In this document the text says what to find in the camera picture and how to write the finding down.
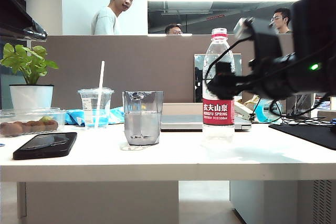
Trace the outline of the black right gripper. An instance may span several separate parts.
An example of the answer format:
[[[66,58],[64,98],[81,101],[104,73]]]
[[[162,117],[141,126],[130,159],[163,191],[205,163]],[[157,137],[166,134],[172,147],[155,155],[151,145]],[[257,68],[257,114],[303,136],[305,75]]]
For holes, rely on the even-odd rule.
[[[217,62],[216,75],[206,84],[209,92],[219,99],[233,98],[242,91],[260,97],[289,97],[288,55],[256,56],[249,65],[251,67],[249,75],[236,76],[231,62]]]

